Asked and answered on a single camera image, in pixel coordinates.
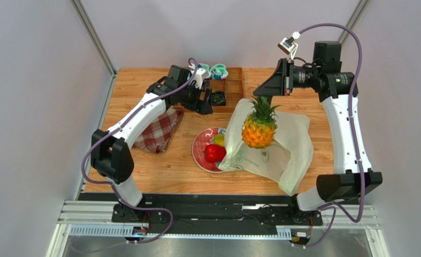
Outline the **yellow fake mango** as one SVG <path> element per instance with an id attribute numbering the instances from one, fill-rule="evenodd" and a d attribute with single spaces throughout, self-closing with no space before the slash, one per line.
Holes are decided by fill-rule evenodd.
<path id="1" fill-rule="evenodd" d="M 213 144 L 225 148 L 225 135 L 224 134 L 217 134 L 213 138 Z"/>

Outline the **fake pineapple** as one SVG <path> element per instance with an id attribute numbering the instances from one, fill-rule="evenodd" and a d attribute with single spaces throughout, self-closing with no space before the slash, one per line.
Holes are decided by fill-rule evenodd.
<path id="1" fill-rule="evenodd" d="M 272 105 L 272 96 L 252 96 L 249 102 L 252 112 L 243 122 L 242 140 L 250 148 L 264 149 L 271 145 L 277 129 L 275 109 L 279 105 Z"/>

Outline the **red fake bell pepper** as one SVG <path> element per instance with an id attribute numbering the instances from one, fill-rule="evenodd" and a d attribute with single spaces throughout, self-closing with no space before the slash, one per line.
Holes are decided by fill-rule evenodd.
<path id="1" fill-rule="evenodd" d="M 224 147 L 210 144 L 204 149 L 204 158 L 209 163 L 221 162 L 226 156 L 226 150 Z"/>

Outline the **translucent white plastic bag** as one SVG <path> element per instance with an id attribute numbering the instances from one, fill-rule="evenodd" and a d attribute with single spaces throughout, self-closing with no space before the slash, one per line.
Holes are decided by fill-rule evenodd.
<path id="1" fill-rule="evenodd" d="M 288 195 L 294 195 L 313 159 L 314 149 L 306 115 L 276 112 L 277 129 L 270 146 L 250 148 L 242 140 L 242 125 L 253 104 L 241 99 L 225 132 L 226 156 L 218 168 L 224 172 L 246 170 L 278 183 Z"/>

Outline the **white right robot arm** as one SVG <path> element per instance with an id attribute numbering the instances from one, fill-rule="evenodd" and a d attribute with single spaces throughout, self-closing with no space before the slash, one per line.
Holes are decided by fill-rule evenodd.
<path id="1" fill-rule="evenodd" d="M 315 187 L 293 196 L 301 211 L 363 200 L 383 182 L 381 172 L 373 171 L 365 153 L 358 121 L 358 90 L 351 89 L 355 75 L 341 71 L 340 57 L 341 43 L 317 41 L 311 64 L 295 66 L 292 58 L 282 58 L 273 75 L 254 90 L 256 96 L 286 96 L 295 88 L 312 88 L 327 115 L 334 173 L 319 175 Z"/>

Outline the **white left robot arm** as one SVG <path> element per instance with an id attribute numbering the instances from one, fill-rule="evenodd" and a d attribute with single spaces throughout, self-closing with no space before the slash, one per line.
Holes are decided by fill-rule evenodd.
<path id="1" fill-rule="evenodd" d="M 208 70 L 190 65 L 172 65 L 168 75 L 148 87 L 141 101 L 106 131 L 96 130 L 86 157 L 92 168 L 105 178 L 123 205 L 136 208 L 143 195 L 132 178 L 131 148 L 142 132 L 169 107 L 181 105 L 201 115 L 212 114 L 212 90 Z"/>

